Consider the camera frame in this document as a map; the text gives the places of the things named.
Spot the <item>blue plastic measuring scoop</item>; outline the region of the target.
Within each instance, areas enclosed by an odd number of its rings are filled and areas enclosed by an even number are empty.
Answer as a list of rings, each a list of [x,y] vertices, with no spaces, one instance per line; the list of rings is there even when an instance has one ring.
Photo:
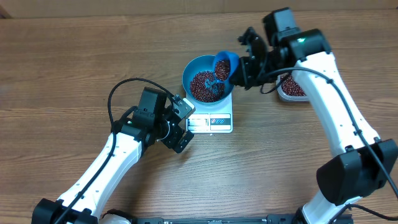
[[[213,76],[217,83],[228,83],[230,76],[239,65],[239,56],[236,53],[222,51],[216,54],[213,60]]]

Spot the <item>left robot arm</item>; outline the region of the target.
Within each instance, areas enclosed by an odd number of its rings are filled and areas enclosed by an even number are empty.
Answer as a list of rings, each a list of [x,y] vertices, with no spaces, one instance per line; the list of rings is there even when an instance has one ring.
[[[144,88],[139,104],[115,122],[106,145],[86,172],[56,201],[43,198],[34,208],[32,223],[136,223],[126,212],[103,210],[149,146],[161,141],[181,153],[193,138],[179,123],[195,111],[194,104],[175,95],[167,106],[167,98],[164,91]]]

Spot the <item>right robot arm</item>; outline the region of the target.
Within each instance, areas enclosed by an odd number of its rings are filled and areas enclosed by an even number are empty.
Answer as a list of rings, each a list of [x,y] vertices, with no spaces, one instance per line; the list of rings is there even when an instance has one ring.
[[[250,89],[266,83],[281,85],[292,77],[305,92],[328,139],[332,159],[317,170],[318,192],[290,223],[351,223],[344,212],[361,198],[393,184],[397,144],[383,140],[365,120],[336,66],[335,56],[318,29],[302,31],[291,9],[263,18],[266,37],[252,27],[239,37],[248,55],[241,57],[229,82]]]

